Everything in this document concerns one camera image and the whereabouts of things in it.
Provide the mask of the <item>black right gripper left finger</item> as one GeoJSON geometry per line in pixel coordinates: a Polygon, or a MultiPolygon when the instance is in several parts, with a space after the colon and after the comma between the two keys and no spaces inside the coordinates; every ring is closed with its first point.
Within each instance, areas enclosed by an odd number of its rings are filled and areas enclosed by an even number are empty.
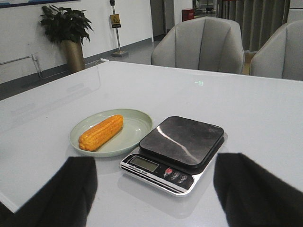
{"type": "Polygon", "coordinates": [[[20,209],[0,207],[2,227],[84,227],[98,188],[92,157],[70,157],[20,209]]]}

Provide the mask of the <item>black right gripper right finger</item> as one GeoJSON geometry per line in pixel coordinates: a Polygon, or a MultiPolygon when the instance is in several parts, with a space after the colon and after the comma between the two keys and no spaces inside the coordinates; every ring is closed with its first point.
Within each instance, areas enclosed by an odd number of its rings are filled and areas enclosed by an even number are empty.
{"type": "Polygon", "coordinates": [[[220,153],[214,188],[231,227],[301,227],[303,193],[242,153],[220,153]]]}

